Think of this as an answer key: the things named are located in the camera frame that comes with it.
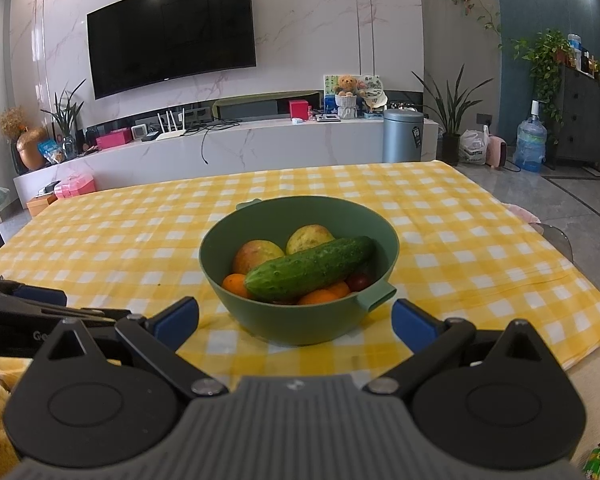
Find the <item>label on trash can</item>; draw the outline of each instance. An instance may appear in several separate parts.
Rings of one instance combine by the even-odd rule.
[[[414,126],[411,133],[413,134],[413,140],[416,143],[416,148],[419,148],[420,145],[422,144],[422,136],[420,135],[419,127]]]

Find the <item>bowl handle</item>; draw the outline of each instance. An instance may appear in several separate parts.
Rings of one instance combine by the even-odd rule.
[[[250,202],[240,202],[236,207],[235,210],[238,211],[238,209],[242,209],[243,207],[247,207],[248,205],[252,205],[252,204],[257,204],[258,202],[262,202],[262,200],[260,200],[259,198],[254,198],[253,200],[251,200]]]
[[[395,294],[395,287],[385,280],[379,280],[358,293],[358,304],[367,312],[390,300]]]

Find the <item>triangular cutout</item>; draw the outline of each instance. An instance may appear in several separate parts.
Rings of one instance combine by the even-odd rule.
[[[526,359],[527,361],[539,361],[540,354],[536,347],[529,341],[525,334],[516,334],[511,345],[507,349],[507,357],[514,359]]]
[[[57,361],[71,357],[82,357],[84,349],[75,332],[67,331],[62,334],[56,346],[49,352],[49,360]]]

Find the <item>water dispenser bottle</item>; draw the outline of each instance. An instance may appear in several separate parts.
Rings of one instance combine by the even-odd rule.
[[[540,103],[531,103],[531,117],[522,121],[518,126],[518,142],[513,154],[513,163],[522,170],[539,173],[546,153],[546,128],[542,126]]]

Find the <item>blue gripper pad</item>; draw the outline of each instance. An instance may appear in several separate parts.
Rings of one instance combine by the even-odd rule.
[[[196,331],[200,311],[194,298],[182,298],[147,323],[148,331],[176,351]]]
[[[66,306],[66,294],[55,288],[43,286],[21,285],[13,291],[16,298],[23,300],[40,301],[57,306]]]
[[[410,301],[401,299],[392,306],[391,327],[409,350],[417,353],[444,332],[445,324]]]

